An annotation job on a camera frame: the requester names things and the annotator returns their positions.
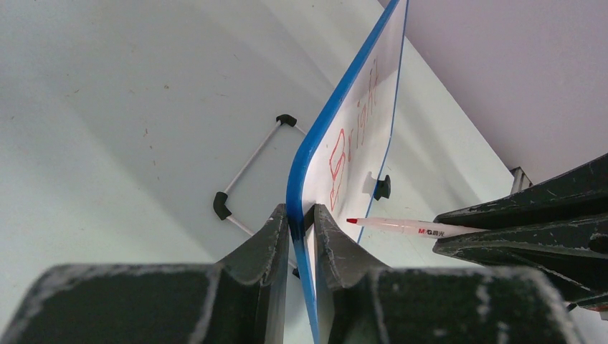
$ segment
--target whiteboard stand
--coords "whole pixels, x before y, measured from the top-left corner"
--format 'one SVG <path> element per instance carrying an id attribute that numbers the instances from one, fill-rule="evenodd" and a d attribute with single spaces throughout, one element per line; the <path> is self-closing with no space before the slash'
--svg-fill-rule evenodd
<path id="1" fill-rule="evenodd" d="M 306 132 L 301 127 L 298 126 L 297 122 L 298 122 L 298 120 L 296 120 L 292 115 L 283 114 L 283 115 L 277 116 L 277 122 L 272 127 L 272 130 L 268 133 L 268 135 L 266 135 L 264 140 L 254 150 L 254 152 L 251 155 L 251 157 L 249 158 L 249 160 L 247 160 L 245 165 L 241 168 L 241 170 L 237 173 L 237 175 L 228 184 L 226 189 L 223 192 L 220 191 L 215 194 L 215 198 L 213 199 L 213 210 L 215 211 L 215 214 L 219 217 L 220 220 L 222 220 L 222 221 L 228 220 L 228 221 L 232 222 L 235 226 L 239 227 L 242 231 L 249 234 L 250 237 L 253 236 L 253 234 L 254 234 L 253 231 L 251 229 L 249 229 L 247 226 L 245 226 L 241 221 L 237 220 L 237 218 L 234 217 L 234 214 L 226 206 L 226 201 L 228 201 L 228 193 L 230 192 L 230 190 L 232 190 L 234 188 L 234 185 L 241 178 L 243 173 L 251 166 L 251 164 L 253 163 L 253 160 L 255 160 L 256 157 L 260 154 L 260 151 L 262 150 L 262 148 L 264 148 L 266 146 L 266 143 L 268 143 L 268 141 L 270 141 L 270 139 L 273 137 L 273 135 L 277 132 L 277 130 L 282 125 L 287 124 L 290 127 L 296 128 L 302 134 L 304 134 L 304 136 L 306 136 Z M 294 275 L 299 278 L 298 267 L 291 259 L 289 259 L 289 265 L 295 269 Z"/>

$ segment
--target white table surface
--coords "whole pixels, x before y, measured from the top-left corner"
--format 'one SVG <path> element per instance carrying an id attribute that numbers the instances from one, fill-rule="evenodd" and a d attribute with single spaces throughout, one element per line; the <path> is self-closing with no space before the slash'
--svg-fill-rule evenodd
<path id="1" fill-rule="evenodd" d="M 309 128 L 382 8 L 351 1 L 21 1 L 0 7 L 0 327 L 65 262 L 215 262 L 247 235 L 212 211 L 274 123 Z M 409 42 L 372 215 L 430 220 L 513 178 Z M 281 128 L 229 208 L 260 228 L 302 135 Z M 460 266 L 366 230 L 395 267 Z M 286 343 L 312 343 L 288 277 Z"/>

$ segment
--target white metal rod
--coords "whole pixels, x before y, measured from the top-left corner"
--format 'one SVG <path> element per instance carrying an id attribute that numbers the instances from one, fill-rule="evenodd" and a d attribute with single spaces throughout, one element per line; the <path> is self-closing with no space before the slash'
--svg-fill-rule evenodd
<path id="1" fill-rule="evenodd" d="M 302 128 L 300 128 L 297 124 L 295 125 L 295 128 L 298 129 L 302 134 L 306 135 L 307 132 L 305 132 Z"/>
<path id="2" fill-rule="evenodd" d="M 274 135 L 275 131 L 277 131 L 277 129 L 280 126 L 281 126 L 281 122 L 277 121 L 277 123 L 272 128 L 272 130 L 270 131 L 270 133 L 268 133 L 268 135 L 266 135 L 266 138 L 257 147 L 257 149 L 255 150 L 255 152 L 253 152 L 253 155 L 251 156 L 251 158 L 249 158 L 249 160 L 247 160 L 247 162 L 245 163 L 245 165 L 243 166 L 243 168 L 241 168 L 241 171 L 239 171 L 239 173 L 237 173 L 237 176 L 234 177 L 234 179 L 232 179 L 232 181 L 230 182 L 230 184 L 228 184 L 228 187 L 226 187 L 226 190 L 224 190 L 225 194 L 228 194 L 228 191 L 230 191 L 230 189 L 234 186 L 234 184 L 237 182 L 237 180 L 239 178 L 241 178 L 241 175 L 243 174 L 243 172 L 245 172 L 245 170 L 247 170 L 247 168 L 249 167 L 249 165 L 251 164 L 251 162 L 253 161 L 253 159 L 255 159 L 255 157 L 257 156 L 258 153 L 260 153 L 260 150 L 262 150 L 262 148 L 266 145 L 266 143 L 268 142 L 268 140 L 270 140 L 270 138 L 272 137 L 272 135 Z"/>
<path id="3" fill-rule="evenodd" d="M 242 229 L 245 233 L 249 234 L 250 237 L 253 237 L 253 232 L 247 228 L 247 226 L 245 226 L 244 224 L 242 224 L 239 220 L 235 219 L 234 216 L 228 216 L 226 218 L 226 220 L 232 222 L 233 224 L 237 225 L 237 227 L 239 227 L 240 229 Z"/>

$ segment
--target blue whiteboard frame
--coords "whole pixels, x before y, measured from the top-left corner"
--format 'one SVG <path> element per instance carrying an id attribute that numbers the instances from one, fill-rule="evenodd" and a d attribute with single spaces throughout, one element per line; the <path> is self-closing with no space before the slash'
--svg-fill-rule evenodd
<path id="1" fill-rule="evenodd" d="M 318 331 L 318 316 L 317 316 L 317 305 L 316 305 L 316 296 L 315 296 L 315 288 L 313 285 L 312 278 L 312 269 L 310 266 L 310 261 L 308 260 L 308 248 L 305 244 L 305 232 L 306 228 L 304 228 L 304 212 L 302 210 L 302 193 L 304 187 L 304 178 L 306 176 L 306 171 L 308 170 L 308 166 L 310 165 L 310 161 L 313 158 L 314 153 L 316 152 L 321 139 L 326 134 L 327 130 L 331 122 L 333 121 L 336 113 L 340 106 L 342 106 L 342 102 L 346 94 L 350 91 L 355 79 L 358 77 L 363 65 L 368 59 L 371 50 L 376 45 L 378 38 L 384 31 L 384 27 L 388 22 L 389 18 L 393 14 L 396 5 L 399 1 L 407 1 L 406 4 L 406 12 L 405 12 L 405 22 L 407 22 L 407 10 L 409 7 L 408 0 L 391 0 L 391 2 L 386 6 L 384 12 L 378 19 L 378 22 L 371 30 L 371 33 L 361 46 L 361 49 L 358 51 L 351 65 L 346 70 L 346 73 L 338 83 L 338 86 L 333 91 L 326 105 L 321 110 L 317 120 L 314 122 L 312 128 L 304 138 L 302 144 L 300 145 L 298 152 L 295 154 L 293 159 L 293 164 L 291 166 L 291 170 L 289 173 L 288 184 L 287 184 L 287 195 L 285 197 L 286 211 L 289 220 L 289 227 L 291 230 L 291 237 L 293 241 L 293 247 L 295 250 L 295 257 L 298 261 L 298 271 L 300 273 L 300 281 L 302 282 L 303 291 L 304 291 L 304 299 L 306 303 L 306 308 L 308 310 L 308 319 L 310 321 L 310 326 L 313 331 L 313 338 L 315 343 L 319 342 L 319 331 Z M 391 136 L 393 133 L 393 125 L 395 119 L 395 109 L 396 109 L 396 97 L 397 92 L 399 90 L 399 77 L 401 76 L 401 63 L 403 58 L 403 44 L 405 41 L 405 24 L 403 26 L 403 35 L 402 35 L 402 44 L 401 44 L 401 55 L 399 56 L 399 71 L 397 72 L 397 83 L 395 87 L 395 102 L 393 104 L 393 115 L 391 119 Z M 386 147 L 386 152 L 384 153 L 384 158 L 382 161 L 382 165 L 380 171 L 378 172 L 378 176 L 376 179 L 380 178 L 382 170 L 384 168 L 384 163 L 386 162 L 386 156 L 389 152 L 390 147 L 390 138 L 389 144 Z M 371 202 L 373 198 L 370 197 L 370 202 L 367 208 L 366 214 L 369 214 L 371 209 Z M 359 236 L 357 242 L 361 241 L 361 235 L 363 234 L 364 228 L 361 228 L 359 232 Z"/>

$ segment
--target handwritten word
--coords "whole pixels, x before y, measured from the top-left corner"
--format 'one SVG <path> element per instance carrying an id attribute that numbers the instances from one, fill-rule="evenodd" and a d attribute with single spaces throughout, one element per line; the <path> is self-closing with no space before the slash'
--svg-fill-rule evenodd
<path id="1" fill-rule="evenodd" d="M 349 128 L 348 130 L 348 145 L 346 145 L 346 132 L 345 128 L 341 128 L 338 133 L 338 139 L 333 147 L 331 156 L 329 157 L 329 171 L 331 173 L 332 186 L 329 193 L 330 208 L 333 211 L 338 204 L 340 199 L 340 187 L 342 185 L 344 169 L 347 163 L 350 163 L 354 153 L 358 150 L 359 146 L 363 147 L 365 144 L 365 129 L 374 116 L 374 106 L 376 105 L 376 86 L 378 85 L 378 61 L 374 59 L 371 69 L 369 70 L 369 81 L 367 90 L 367 99 L 361 104 L 359 100 L 357 102 L 357 121 L 354 125 L 355 128 Z M 354 138 L 354 149 L 353 149 L 353 134 L 356 134 Z"/>

